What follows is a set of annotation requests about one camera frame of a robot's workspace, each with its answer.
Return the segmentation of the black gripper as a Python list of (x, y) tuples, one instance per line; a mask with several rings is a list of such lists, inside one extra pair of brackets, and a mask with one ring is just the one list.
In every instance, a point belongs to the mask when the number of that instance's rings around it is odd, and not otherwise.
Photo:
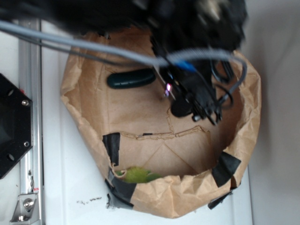
[(244, 0), (142, 0), (156, 55), (188, 48), (234, 51), (244, 39)]

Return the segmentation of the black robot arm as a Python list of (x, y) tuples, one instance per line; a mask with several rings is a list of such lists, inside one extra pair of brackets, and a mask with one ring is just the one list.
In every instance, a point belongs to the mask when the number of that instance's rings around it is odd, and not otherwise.
[(136, 26), (151, 32), (153, 51), (234, 51), (244, 39), (243, 0), (3, 0), (3, 20), (39, 18), (70, 32), (101, 35)]

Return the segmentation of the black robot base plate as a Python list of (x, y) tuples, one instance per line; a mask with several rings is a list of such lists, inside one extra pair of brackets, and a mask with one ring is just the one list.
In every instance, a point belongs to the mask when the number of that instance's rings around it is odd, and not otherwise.
[(0, 75), (0, 178), (32, 148), (32, 101)]

